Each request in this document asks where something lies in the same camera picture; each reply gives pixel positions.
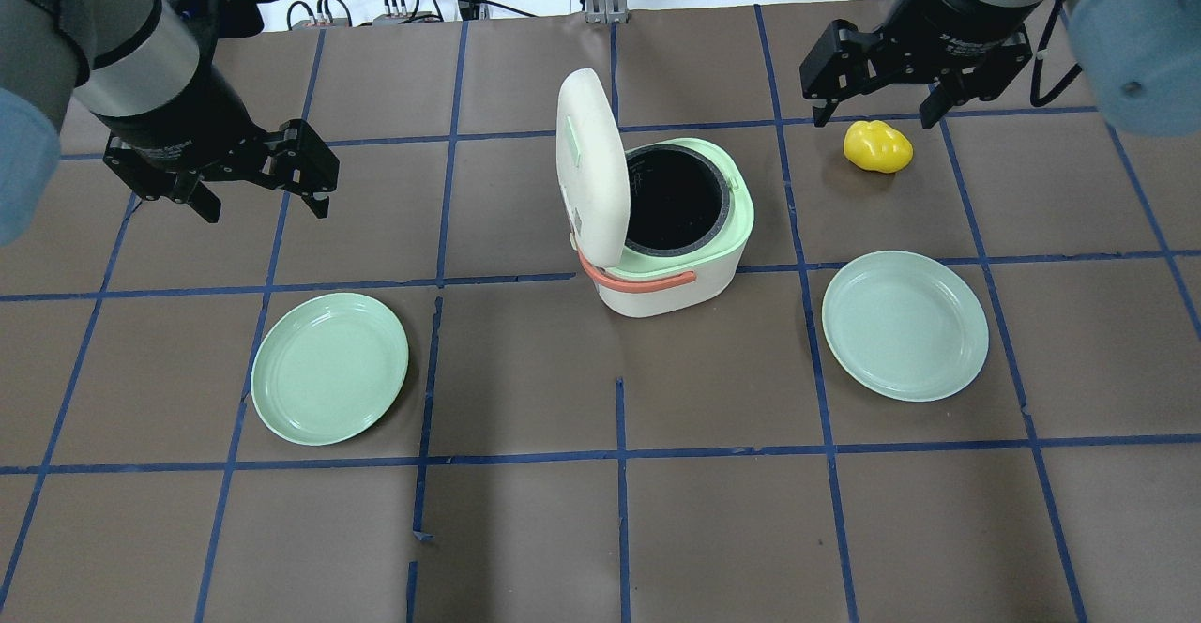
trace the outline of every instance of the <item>light green plate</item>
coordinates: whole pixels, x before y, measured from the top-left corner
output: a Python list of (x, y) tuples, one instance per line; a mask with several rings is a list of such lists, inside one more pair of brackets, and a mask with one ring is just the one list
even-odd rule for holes
[(394, 312), (365, 294), (309, 299), (275, 323), (255, 354), (255, 411), (276, 436), (331, 444), (388, 412), (408, 370)]
[(898, 401), (960, 393), (988, 354), (988, 323), (967, 282), (913, 252), (871, 252), (841, 268), (821, 327), (855, 381)]

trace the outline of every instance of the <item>grid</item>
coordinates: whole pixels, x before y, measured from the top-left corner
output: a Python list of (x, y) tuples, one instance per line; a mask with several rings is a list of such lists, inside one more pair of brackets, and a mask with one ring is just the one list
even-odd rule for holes
[[(733, 122), (670, 122), (670, 124), (657, 124), (657, 126), (621, 126), (622, 132), (645, 132), (645, 131), (707, 131), (707, 128), (737, 128), (737, 127), (773, 127), (778, 145), (778, 156), (783, 170), (783, 178), (781, 179), (782, 187), (784, 190), (784, 196), (787, 200), (788, 216), (791, 226), (791, 239), (793, 247), (795, 251), (795, 263), (793, 264), (746, 264), (739, 268), (739, 272), (796, 272), (801, 284), (802, 293), (802, 308), (805, 316), (805, 323), (808, 336), (808, 346), (811, 351), (809, 363), (812, 364), (812, 370), (814, 375), (814, 384), (818, 397), (818, 414), (820, 417), (821, 426), (821, 444), (795, 444), (795, 447), (731, 447), (731, 448), (656, 448), (656, 449), (631, 449), (627, 448), (626, 443), (626, 396), (625, 396), (625, 384), (622, 379), (617, 379), (614, 384), (614, 401), (616, 412), (616, 448), (614, 449), (600, 449), (600, 450), (582, 450), (582, 451), (563, 451), (563, 453), (527, 453), (527, 454), (509, 454), (509, 455), (450, 455), (450, 456), (431, 456), (430, 455), (430, 436), (432, 431), (432, 415), (434, 405), (436, 400), (436, 381), (437, 381), (437, 365), (438, 365), (438, 340), (440, 329), (442, 324), (442, 312), (443, 312), (443, 298), (437, 296), (435, 299), (435, 311), (432, 321), (430, 321), (431, 328), (431, 345), (429, 349), (428, 358), (428, 372), (426, 372), (426, 387), (425, 387), (425, 402), (423, 409), (423, 424), (420, 433), (420, 447), (419, 454), (417, 456), (400, 456), (400, 457), (335, 457), (335, 460), (288, 460), (288, 461), (239, 461), (238, 460), (238, 448), (239, 441), (243, 431), (243, 424), (246, 413), (246, 394), (249, 394), (250, 383), (250, 363), (257, 352), (258, 345), (262, 340), (264, 327), (267, 323), (268, 306), (270, 299), (275, 293), (319, 293), (319, 290), (372, 290), (382, 288), (436, 288), (438, 290), (444, 290), (447, 288), (460, 288), (460, 286), (489, 286), (500, 284), (500, 282), (537, 282), (537, 281), (567, 281), (572, 277), (578, 276), (574, 272), (527, 272), (527, 274), (497, 274), (497, 276), (484, 276), (484, 277), (447, 277), (446, 272), (446, 258), (447, 258), (447, 235), (448, 226), (450, 222), (450, 205), (453, 203), (454, 192), (454, 175), (455, 175), (455, 149), (460, 140), (477, 140), (477, 139), (528, 139), (528, 137), (550, 137), (554, 136), (552, 131), (512, 131), (512, 132), (485, 132), (485, 134), (460, 134), (459, 132), (459, 115), (460, 104), (462, 101), (462, 84), (464, 84), (464, 67), (465, 58), (470, 40), (470, 28), (471, 24), (465, 22), (459, 32), (458, 41), (458, 58), (454, 76), (454, 98), (450, 115), (450, 127), (446, 136), (407, 136), (407, 137), (378, 137), (378, 139), (339, 139), (331, 140), (330, 145), (334, 148), (357, 148), (357, 145), (366, 144), (417, 144), (417, 143), (446, 143), (448, 145), (448, 152), (446, 158), (444, 169), (444, 187), (443, 187), (443, 203), (441, 209), (441, 226), (438, 236), (438, 250), (437, 250), (437, 271), (435, 277), (426, 277), (426, 280), (408, 280), (408, 281), (322, 281), (322, 282), (305, 282), (305, 284), (276, 284), (275, 271), (279, 264), (280, 247), (282, 244), (285, 234), (285, 224), (288, 214), (289, 197), (283, 196), (280, 200), (279, 216), (275, 224), (275, 234), (273, 247), (270, 251), (270, 260), (267, 269), (267, 276), (262, 286), (247, 284), (247, 286), (214, 286), (214, 288), (195, 288), (195, 289), (142, 289), (142, 290), (120, 290), (110, 289), (109, 281), (113, 276), (113, 269), (118, 263), (118, 258), (121, 251), (123, 241), (125, 239), (126, 229), (129, 228), (129, 222), (133, 217), (133, 212), (137, 211), (139, 204), (136, 203), (136, 197), (130, 197), (129, 203), (125, 208), (124, 218), (120, 224), (120, 229), (115, 235), (113, 242), (112, 252), (108, 258), (107, 266), (104, 269), (104, 276), (101, 286), (97, 290), (85, 290), (85, 293), (46, 293), (46, 294), (0, 294), (0, 302), (37, 302), (37, 301), (67, 301), (68, 299), (84, 299), (84, 301), (94, 301), (92, 311), (90, 318), (86, 323), (86, 329), (80, 342), (78, 354), (76, 357), (74, 365), (72, 367), (71, 379), (68, 381), (67, 389), (65, 391), (61, 406), (58, 412), (58, 417), (54, 423), (54, 427), (49, 436), (49, 442), (46, 445), (44, 456), (42, 457), (40, 466), (0, 466), (0, 475), (24, 475), (34, 477), (35, 483), (32, 487), (32, 493), (28, 503), (19, 532), (17, 534), (16, 545), (13, 546), (12, 555), (7, 562), (7, 569), (5, 571), (5, 579), (2, 586), (0, 586), (0, 609), (2, 609), (4, 603), (8, 595), (10, 587), (16, 571), (20, 565), (22, 551), (24, 547), (26, 534), (29, 533), (30, 525), (34, 521), (37, 509), (38, 501), (43, 483), (50, 475), (60, 474), (103, 474), (103, 473), (138, 473), (138, 472), (221, 472), (222, 480), (220, 487), (220, 496), (216, 505), (216, 511), (213, 520), (211, 534), (208, 543), (208, 551), (204, 561), (203, 580), (199, 588), (199, 598), (196, 603), (195, 621), (199, 622), (204, 619), (207, 598), (209, 593), (209, 585), (213, 575), (214, 563), (216, 556), (221, 549), (221, 533), (222, 533), (222, 521), (225, 516), (226, 504), (229, 496), (231, 483), (237, 472), (243, 471), (281, 471), (281, 469), (316, 469), (316, 468), (375, 468), (375, 466), (404, 466), (405, 468), (413, 468), (417, 472), (417, 486), (414, 491), (414, 509), (413, 509), (413, 526), (412, 531), (414, 537), (419, 541), (430, 541), (434, 539), (432, 535), (424, 532), (425, 527), (423, 525), (423, 515), (425, 508), (425, 490), (426, 490), (426, 477), (431, 468), (437, 466), (504, 466), (504, 465), (519, 465), (519, 463), (537, 463), (537, 462), (562, 462), (562, 461), (592, 461), (592, 460), (613, 460), (617, 465), (617, 521), (619, 521), (619, 537), (620, 537), (620, 611), (622, 621), (631, 621), (632, 617), (632, 605), (631, 605), (631, 565), (629, 565), (629, 509), (628, 509), (628, 492), (627, 492), (627, 462), (634, 460), (650, 460), (650, 457), (760, 457), (760, 456), (814, 456), (824, 457), (827, 465), (829, 472), (829, 487), (832, 502), (832, 516), (835, 523), (835, 533), (837, 538), (838, 556), (842, 570), (842, 581), (846, 593), (847, 611), (850, 621), (859, 621), (859, 610), (856, 605), (855, 583), (853, 580), (853, 555), (848, 543), (848, 529), (844, 521), (844, 508), (842, 502), (842, 491), (839, 485), (838, 475), (838, 462), (839, 455), (859, 455), (859, 454), (884, 454), (884, 453), (926, 453), (926, 451), (963, 451), (963, 450), (1029, 450), (1035, 469), (1038, 472), (1039, 484), (1041, 486), (1044, 502), (1046, 504), (1046, 513), (1051, 521), (1051, 527), (1054, 537), (1056, 547), (1058, 551), (1059, 561), (1063, 568), (1064, 577), (1068, 583), (1069, 594), (1071, 598), (1071, 604), (1075, 610), (1075, 616), (1077, 621), (1086, 621), (1086, 603), (1081, 595), (1080, 587), (1076, 582), (1075, 569), (1072, 565), (1071, 555), (1069, 551), (1068, 543), (1064, 538), (1064, 531), (1060, 526), (1059, 511), (1056, 504), (1054, 490), (1051, 486), (1051, 481), (1047, 474), (1046, 463), (1044, 461), (1044, 450), (1054, 448), (1085, 448), (1085, 447), (1112, 447), (1112, 444), (1188, 444), (1188, 443), (1201, 443), (1201, 433), (1183, 433), (1183, 435), (1129, 435), (1129, 436), (1054, 436), (1053, 438), (1044, 438), (1039, 436), (1038, 430), (1034, 424), (1034, 418), (1027, 411), (1027, 399), (1026, 391), (1022, 383), (1021, 371), (1017, 364), (1017, 358), (1014, 351), (1012, 341), (1010, 340), (1009, 328), (1005, 321), (1004, 307), (993, 280), (992, 266), (994, 264), (1034, 264), (1034, 263), (1071, 263), (1071, 260), (1164, 260), (1170, 269), (1175, 286), (1179, 293), (1179, 298), (1183, 301), (1184, 311), (1188, 315), (1189, 323), (1193, 330), (1196, 333), (1197, 337), (1201, 337), (1201, 321), (1199, 321), (1196, 306), (1194, 306), (1193, 298), (1190, 296), (1188, 284), (1181, 269), (1178, 266), (1178, 259), (1181, 258), (1195, 258), (1201, 256), (1201, 250), (1177, 250), (1171, 247), (1165, 238), (1164, 230), (1153, 212), (1152, 204), (1143, 191), (1140, 178), (1136, 173), (1135, 166), (1131, 164), (1130, 157), (1125, 152), (1123, 140), (1117, 134), (1112, 127), (1109, 128), (1109, 136), (1112, 140), (1118, 156), (1121, 157), (1122, 164), (1124, 167), (1125, 174), (1128, 174), (1129, 182), (1137, 196), (1139, 203), (1141, 204), (1142, 211), (1146, 214), (1146, 221), (1153, 230), (1155, 241), (1158, 242), (1158, 251), (1124, 251), (1124, 252), (1085, 252), (1085, 254), (1072, 254), (1072, 256), (1054, 256), (1054, 254), (1029, 254), (1029, 256), (991, 256), (988, 254), (984, 239), (981, 238), (981, 229), (978, 224), (975, 212), (973, 209), (972, 197), (968, 194), (968, 187), (964, 182), (964, 176), (960, 167), (960, 162), (956, 154), (955, 143), (948, 124), (940, 124), (940, 136), (944, 140), (948, 157), (950, 158), (950, 164), (952, 167), (955, 179), (957, 182), (957, 191), (961, 196), (963, 211), (966, 214), (973, 242), (975, 244), (974, 256), (958, 256), (958, 258), (944, 258), (939, 259), (943, 264), (948, 266), (963, 266), (964, 264), (976, 264), (982, 269), (984, 277), (986, 280), (987, 290), (990, 294), (990, 305), (992, 312), (996, 316), (997, 327), (999, 328), (999, 334), (1004, 346), (1004, 354), (1008, 363), (1008, 370), (1011, 375), (1014, 387), (1017, 393), (1017, 409), (1022, 413), (1022, 419), (1026, 427), (1026, 438), (1023, 439), (999, 439), (999, 441), (955, 441), (955, 442), (912, 442), (912, 443), (855, 443), (855, 444), (839, 444), (836, 442), (833, 436), (833, 430), (831, 426), (830, 409), (826, 400), (826, 388), (824, 379), (824, 367), (823, 358), (819, 353), (820, 345), (817, 331), (815, 323), (815, 311), (813, 306), (813, 299), (811, 296), (811, 284), (809, 276), (812, 272), (818, 271), (830, 271), (830, 269), (839, 269), (846, 263), (838, 263), (837, 260), (825, 260), (825, 263), (813, 263), (813, 260), (806, 259), (805, 246), (802, 242), (801, 233), (799, 230), (799, 217), (796, 209), (796, 199), (794, 197), (793, 176), (789, 166), (788, 148), (785, 144), (785, 126), (799, 126), (799, 124), (811, 124), (812, 119), (806, 118), (784, 118), (781, 109), (781, 96), (778, 92), (778, 82), (776, 70), (772, 66), (771, 46), (767, 36), (767, 29), (764, 24), (763, 8), (758, 5), (754, 7), (754, 14), (757, 20), (757, 32), (759, 41), (761, 43), (763, 50), (763, 62), (765, 64), (769, 90), (772, 104), (772, 119), (757, 119), (757, 120), (733, 120)], [(312, 106), (313, 90), (317, 84), (318, 68), (322, 62), (322, 53), (325, 47), (327, 32), (321, 30), (317, 36), (316, 54), (313, 56), (312, 68), (310, 71), (307, 92), (305, 95), (304, 102), (304, 118), (309, 118), (309, 110)], [(610, 84), (613, 95), (613, 110), (615, 118), (621, 122), (620, 113), (620, 92), (619, 92), (619, 74), (617, 74), (617, 62), (620, 59), (619, 54), (619, 37), (617, 26), (613, 25), (609, 34), (610, 41)], [(960, 113), (949, 114), (949, 119), (970, 119), (970, 118), (1022, 118), (1027, 114), (1089, 114), (1095, 113), (1094, 107), (1052, 107), (1052, 109), (982, 109), (973, 110), (960, 110)], [(877, 114), (876, 118), (894, 119), (894, 120), (909, 120), (918, 119), (916, 114)], [(842, 118), (835, 118), (836, 122), (848, 122), (848, 120), (855, 120), (859, 118), (850, 118), (850, 115), (842, 115)], [(95, 158), (92, 154), (74, 154), (74, 156), (65, 156), (65, 161), (78, 161), (79, 158)], [(243, 393), (244, 397), (239, 402), (235, 420), (233, 424), (233, 430), (229, 436), (229, 447), (225, 461), (204, 461), (204, 462), (157, 462), (157, 463), (98, 463), (98, 465), (55, 465), (52, 463), (56, 443), (62, 430), (64, 419), (70, 409), (72, 395), (76, 389), (77, 381), (88, 353), (89, 342), (91, 341), (92, 333), (95, 331), (96, 323), (100, 312), (108, 301), (108, 299), (144, 299), (144, 298), (191, 298), (191, 296), (208, 296), (208, 294), (261, 294), (262, 306), (257, 319), (257, 325), (255, 329), (253, 341), (251, 346), (251, 354), (246, 366), (246, 375), (244, 379)], [(408, 563), (407, 582), (406, 582), (406, 603), (410, 621), (414, 617), (416, 597), (418, 588), (420, 586), (420, 563), (419, 561), (413, 561)]]

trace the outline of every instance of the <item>black inner pot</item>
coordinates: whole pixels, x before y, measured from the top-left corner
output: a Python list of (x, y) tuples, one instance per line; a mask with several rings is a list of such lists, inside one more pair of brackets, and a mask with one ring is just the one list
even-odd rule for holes
[(677, 144), (626, 156), (629, 229), (626, 246), (645, 256), (682, 256), (712, 241), (730, 212), (730, 190), (712, 161)]

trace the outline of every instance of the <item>plate rim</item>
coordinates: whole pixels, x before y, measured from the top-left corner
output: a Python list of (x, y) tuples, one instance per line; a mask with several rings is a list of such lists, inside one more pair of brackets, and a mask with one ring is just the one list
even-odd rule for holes
[[(944, 276), (945, 276), (945, 274), (949, 274), (949, 276), (952, 277), (954, 281), (956, 281), (958, 284), (963, 286), (963, 288), (964, 288), (964, 290), (967, 293), (972, 294), (970, 301), (973, 301), (975, 304), (975, 306), (974, 307), (968, 307), (968, 312), (969, 312), (969, 315), (972, 315), (973, 312), (979, 312), (980, 321), (984, 321), (982, 335), (981, 335), (981, 340), (980, 340), (980, 342), (981, 342), (981, 345), (980, 345), (980, 348), (981, 348), (980, 365), (979, 365), (979, 367), (973, 367), (973, 371), (970, 372), (970, 376), (967, 376), (967, 379), (960, 387), (957, 387), (956, 389), (951, 389), (951, 391), (949, 391), (949, 393), (943, 393), (943, 391), (931, 393), (931, 395), (928, 395), (928, 396), (927, 395), (919, 395), (919, 396), (897, 395), (896, 391), (889, 391), (888, 388), (880, 387), (879, 384), (873, 383), (873, 381), (868, 381), (868, 379), (864, 378), (862, 376), (860, 376), (860, 373), (853, 371), (852, 367), (849, 367), (847, 365), (846, 359), (842, 358), (842, 355), (838, 353), (837, 345), (835, 345), (835, 342), (831, 340), (831, 335), (830, 335), (830, 318), (829, 318), (830, 290), (832, 290), (835, 288), (835, 286), (838, 282), (838, 277), (842, 276), (842, 274), (849, 272), (849, 271), (847, 271), (847, 269), (850, 268), (853, 264), (862, 263), (862, 260), (879, 259), (883, 256), (904, 256), (906, 259), (919, 260), (920, 263), (924, 263), (924, 264), (934, 264), (934, 266), (938, 268), (937, 269), (938, 272), (944, 274)], [(833, 277), (831, 277), (830, 284), (826, 286), (826, 290), (825, 290), (824, 298), (821, 300), (821, 331), (823, 331), (823, 336), (825, 337), (826, 346), (830, 349), (830, 353), (833, 354), (835, 361), (838, 363), (838, 366), (843, 367), (843, 370), (847, 372), (847, 375), (852, 376), (852, 378), (854, 381), (858, 381), (859, 384), (862, 384), (862, 387), (865, 387), (867, 389), (871, 389), (871, 391), (874, 391), (876, 394), (879, 394), (879, 395), (882, 395), (884, 397), (891, 397), (891, 400), (895, 400), (895, 401), (908, 402), (908, 403), (928, 403), (928, 402), (940, 401), (940, 400), (944, 400), (944, 397), (951, 397), (951, 396), (956, 395), (957, 393), (962, 391), (962, 389), (968, 388), (969, 384), (972, 384), (973, 381), (975, 381), (976, 377), (980, 375), (980, 372), (984, 370), (984, 365), (985, 365), (985, 363), (987, 361), (987, 358), (988, 358), (988, 348), (991, 346), (991, 340), (990, 340), (990, 333), (991, 331), (990, 331), (990, 328), (988, 328), (988, 317), (985, 315), (985, 312), (984, 312), (984, 305), (981, 305), (980, 298), (976, 296), (975, 290), (972, 289), (972, 286), (967, 284), (967, 282), (960, 277), (960, 274), (956, 274), (956, 272), (951, 271), (951, 269), (948, 268), (946, 264), (939, 263), (939, 260), (931, 259), (927, 256), (922, 256), (922, 254), (919, 254), (919, 252), (913, 252), (913, 251), (874, 251), (874, 252), (867, 252), (867, 254), (865, 254), (865, 256), (858, 256), (858, 258), (855, 258), (853, 260), (849, 260), (849, 263), (846, 263), (841, 269), (838, 269), (838, 271), (836, 274), (833, 274)]]
[[(259, 406), (259, 402), (258, 402), (259, 399), (258, 399), (257, 395), (255, 395), (255, 387), (256, 387), (255, 378), (258, 375), (258, 363), (259, 363), (259, 359), (263, 358), (264, 349), (268, 349), (268, 341), (270, 340), (270, 337), (273, 335), (275, 335), (275, 333), (279, 329), (281, 329), (281, 327), (286, 327), (287, 324), (294, 323), (294, 321), (299, 316), (298, 312), (300, 310), (303, 310), (304, 307), (307, 307), (307, 306), (312, 305), (313, 302), (322, 301), (322, 299), (348, 299), (349, 301), (364, 301), (364, 299), (365, 299), (366, 301), (371, 302), (371, 305), (369, 305), (369, 306), (378, 307), (380, 310), (382, 310), (382, 312), (387, 312), (387, 316), (382, 316), (381, 318), (383, 318), (384, 323), (389, 328), (395, 324), (395, 329), (399, 329), (399, 331), (400, 331), (400, 341), (404, 345), (405, 363), (401, 365), (401, 371), (400, 371), (400, 376), (399, 376), (399, 384), (396, 387), (396, 391), (395, 391), (395, 394), (389, 400), (387, 400), (387, 405), (383, 406), (383, 409), (380, 412), (378, 417), (374, 418), (371, 421), (369, 421), (368, 424), (365, 424), (363, 427), (358, 427), (358, 430), (352, 430), (351, 433), (348, 433), (346, 436), (339, 436), (339, 438), (335, 438), (333, 441), (301, 442), (301, 441), (298, 441), (295, 438), (292, 438), (292, 436), (287, 436), (285, 433), (281, 433), (280, 430), (279, 430), (279, 427), (275, 427), (271, 424), (270, 419), (267, 419), (267, 418), (263, 417), (263, 408), (262, 408), (262, 406)], [(323, 447), (323, 444), (341, 443), (341, 442), (345, 442), (347, 439), (353, 438), (353, 436), (363, 433), (369, 427), (371, 427), (376, 423), (378, 423), (380, 419), (383, 418), (383, 414), (387, 414), (388, 411), (392, 409), (392, 406), (395, 403), (396, 397), (399, 397), (400, 389), (405, 384), (405, 379), (408, 378), (410, 354), (411, 354), (411, 346), (408, 343), (408, 334), (405, 331), (405, 327), (404, 327), (404, 324), (400, 323), (400, 319), (398, 318), (396, 313), (394, 311), (392, 311), (390, 307), (388, 307), (387, 305), (384, 305), (384, 302), (381, 302), (378, 299), (369, 296), (369, 294), (348, 293), (348, 290), (343, 290), (343, 293), (318, 294), (318, 296), (316, 296), (316, 298), (305, 299), (304, 302), (300, 302), (299, 305), (297, 305), (294, 307), (291, 307), (291, 310), (288, 310), (287, 312), (285, 312), (283, 316), (280, 316), (280, 319), (275, 321), (275, 324), (271, 324), (271, 328), (269, 329), (269, 331), (267, 331), (267, 335), (263, 335), (263, 340), (261, 342), (258, 342), (258, 349), (255, 351), (255, 361), (251, 364), (251, 367), (250, 367), (250, 391), (249, 391), (250, 393), (250, 400), (251, 400), (251, 403), (255, 406), (255, 413), (258, 414), (258, 420), (263, 423), (263, 426), (267, 426), (268, 431), (270, 431), (271, 433), (275, 433), (276, 436), (279, 436), (280, 438), (282, 438), (282, 439), (285, 439), (285, 441), (287, 441), (289, 443), (293, 443), (293, 444), (304, 444), (304, 447)]]

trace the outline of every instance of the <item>yellow toy vegetable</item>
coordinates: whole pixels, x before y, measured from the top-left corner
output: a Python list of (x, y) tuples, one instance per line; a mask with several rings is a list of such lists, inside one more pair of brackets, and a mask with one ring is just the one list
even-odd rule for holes
[(856, 120), (842, 139), (847, 161), (877, 173), (896, 173), (913, 161), (913, 144), (883, 120)]

